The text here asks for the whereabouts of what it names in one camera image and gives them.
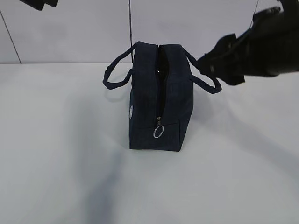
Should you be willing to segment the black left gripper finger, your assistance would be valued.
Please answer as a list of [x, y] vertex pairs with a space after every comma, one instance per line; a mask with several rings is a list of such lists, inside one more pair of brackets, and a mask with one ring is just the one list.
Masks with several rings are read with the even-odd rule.
[[45, 3], [51, 7], [56, 7], [58, 4], [58, 0], [45, 0]]
[[20, 1], [38, 11], [42, 11], [45, 5], [45, 2], [43, 0], [20, 0]]

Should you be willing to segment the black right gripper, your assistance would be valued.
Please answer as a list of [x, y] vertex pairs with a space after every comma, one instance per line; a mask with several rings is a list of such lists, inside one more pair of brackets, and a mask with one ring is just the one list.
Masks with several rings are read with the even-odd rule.
[[204, 75], [232, 77], [233, 84], [245, 76], [276, 77], [299, 70], [299, 2], [283, 0], [253, 16], [253, 26], [236, 42], [236, 34], [220, 38], [213, 49], [197, 59]]

